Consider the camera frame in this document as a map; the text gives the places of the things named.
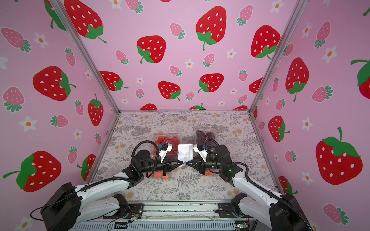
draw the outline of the strawberry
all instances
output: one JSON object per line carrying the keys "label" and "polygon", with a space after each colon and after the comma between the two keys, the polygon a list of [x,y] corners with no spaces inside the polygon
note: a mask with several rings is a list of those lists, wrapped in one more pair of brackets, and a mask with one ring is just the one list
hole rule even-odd
{"label": "strawberry", "polygon": [[213,45],[219,42],[226,31],[226,10],[221,6],[215,6],[205,13],[196,23],[195,26],[196,34],[198,39],[204,45]]}
{"label": "strawberry", "polygon": [[94,126],[98,126],[101,118],[103,117],[104,108],[101,102],[98,100],[98,98],[95,95],[95,99],[92,99],[87,106],[87,112],[90,116],[90,120]]}
{"label": "strawberry", "polygon": [[276,78],[274,79],[274,84],[272,85],[272,90],[273,90],[274,92],[276,92],[276,90],[278,89],[278,86],[279,86],[279,78],[278,78],[278,77],[276,77]]}
{"label": "strawberry", "polygon": [[68,154],[68,161],[70,164],[73,164],[77,159],[77,148],[75,146],[71,147]]}
{"label": "strawberry", "polygon": [[312,94],[312,100],[321,103],[324,100],[328,100],[330,97],[332,97],[333,92],[334,90],[331,86],[321,86]]}
{"label": "strawberry", "polygon": [[268,127],[272,138],[278,143],[284,139],[284,133],[290,133],[285,131],[285,122],[281,116],[270,119]]}
{"label": "strawberry", "polygon": [[351,65],[357,62],[366,62],[357,74],[357,86],[360,93],[370,99],[370,60],[353,60],[351,61]]}
{"label": "strawberry", "polygon": [[340,140],[328,137],[316,146],[316,159],[322,178],[329,184],[338,185],[355,178],[362,171],[362,161],[356,149],[342,142],[342,128],[338,128]]}
{"label": "strawberry", "polygon": [[324,24],[321,26],[320,30],[318,31],[316,35],[316,41],[315,41],[315,47],[316,49],[319,49],[322,47],[325,43],[325,39],[330,34],[330,21],[324,22]]}
{"label": "strawberry", "polygon": [[157,110],[157,107],[152,103],[148,103],[141,107],[140,110]]}
{"label": "strawberry", "polygon": [[276,109],[281,110],[285,107],[285,99],[279,99],[279,101],[276,104]]}
{"label": "strawberry", "polygon": [[142,56],[140,63],[145,59],[147,62],[158,63],[163,59],[166,50],[166,41],[159,35],[139,38],[137,41],[139,55]]}
{"label": "strawberry", "polygon": [[274,28],[263,25],[255,33],[250,53],[255,58],[263,58],[275,51],[280,41],[280,34]]}
{"label": "strawberry", "polygon": [[186,94],[186,100],[190,101],[194,98],[194,92],[190,91]]}
{"label": "strawberry", "polygon": [[182,75],[182,72],[180,71],[178,67],[170,66],[169,70],[171,71],[171,74],[176,75],[177,77]]}
{"label": "strawberry", "polygon": [[89,175],[90,170],[91,170],[91,168],[92,168],[92,166],[95,162],[95,158],[96,158],[95,155],[90,154],[84,159],[84,162],[82,163],[82,167],[77,165],[77,167],[81,168],[82,179],[84,179],[84,180],[87,179],[87,176]]}
{"label": "strawberry", "polygon": [[208,54],[204,57],[203,66],[209,67],[215,60],[215,55],[213,53]]}
{"label": "strawberry", "polygon": [[58,115],[58,117],[54,115],[50,122],[54,127],[58,126],[59,128],[62,128],[68,124],[68,119],[64,115]]}
{"label": "strawberry", "polygon": [[343,225],[348,224],[349,217],[346,216],[346,212],[344,212],[339,207],[335,207],[332,204],[326,204],[323,206],[324,213],[335,223],[340,224],[342,222]]}
{"label": "strawberry", "polygon": [[84,114],[84,106],[81,104],[81,101],[76,100],[74,106],[76,107],[77,114],[82,116]]}
{"label": "strawberry", "polygon": [[33,86],[41,94],[56,100],[66,100],[71,93],[71,87],[76,88],[75,85],[69,83],[68,77],[65,73],[56,66],[50,66],[33,77]]}
{"label": "strawberry", "polygon": [[141,14],[141,12],[143,12],[144,6],[141,4],[140,1],[138,0],[125,0],[125,1],[130,10],[135,10],[137,14]]}
{"label": "strawberry", "polygon": [[99,133],[95,134],[95,140],[98,145],[101,145],[101,135]]}
{"label": "strawberry", "polygon": [[249,85],[249,91],[253,92],[253,93],[257,93],[258,89],[259,89],[259,86],[261,85],[261,82],[262,82],[262,78],[254,81],[253,83],[251,83]]}
{"label": "strawberry", "polygon": [[119,61],[121,61],[121,63],[123,65],[127,65],[128,64],[128,59],[127,59],[127,56],[125,55],[125,53],[123,53],[122,51],[120,50],[116,50],[116,57]]}
{"label": "strawberry", "polygon": [[199,87],[201,89],[199,89],[198,93],[201,90],[204,92],[214,92],[222,84],[223,79],[224,77],[220,73],[203,75],[199,80]]}
{"label": "strawberry", "polygon": [[119,91],[122,88],[128,88],[123,86],[123,80],[119,75],[110,71],[99,71],[104,79],[105,84],[111,91]]}
{"label": "strawberry", "polygon": [[69,47],[67,47],[65,49],[65,52],[66,52],[65,59],[67,60],[67,62],[69,63],[71,67],[74,67],[74,64],[76,63],[76,59],[73,56],[72,50]]}
{"label": "strawberry", "polygon": [[169,28],[171,29],[171,33],[172,33],[173,36],[177,37],[178,39],[185,38],[185,31],[182,30],[182,28],[179,24],[171,23]]}
{"label": "strawberry", "polygon": [[305,87],[310,73],[308,67],[301,58],[295,58],[290,67],[285,81],[285,88],[292,95],[295,94],[293,102],[296,101],[297,92],[300,92]]}
{"label": "strawberry", "polygon": [[6,178],[14,173],[17,185],[26,192],[34,192],[55,180],[62,170],[62,165],[50,153],[37,151],[21,163],[21,170],[7,173]]}
{"label": "strawberry", "polygon": [[77,32],[86,38],[96,39],[103,35],[103,22],[99,15],[79,0],[65,0],[64,7]]}
{"label": "strawberry", "polygon": [[239,72],[239,80],[240,81],[242,81],[242,82],[244,82],[244,81],[246,81],[247,80],[247,78],[248,78],[248,74],[247,74],[247,71],[246,70],[241,70],[240,72]]}
{"label": "strawberry", "polygon": [[244,7],[240,13],[238,18],[238,25],[240,27],[244,26],[244,24],[247,24],[247,21],[252,17],[253,12],[253,5],[249,4],[248,6]]}
{"label": "strawberry", "polygon": [[159,89],[159,92],[161,93],[161,95],[165,99],[176,99],[176,98],[178,98],[179,101],[180,101],[179,95],[181,94],[181,89],[180,89],[179,85],[173,84],[173,83],[170,83],[170,82],[166,82],[166,81],[161,81],[161,82],[158,83],[158,89]]}
{"label": "strawberry", "polygon": [[21,106],[24,104],[24,97],[21,90],[17,87],[11,86],[3,93],[4,107],[11,113],[19,112],[23,109]]}
{"label": "strawberry", "polygon": [[28,40],[23,39],[21,33],[6,27],[1,27],[0,30],[10,45],[14,46],[15,48],[19,48],[23,52],[29,53],[31,51],[30,43]]}

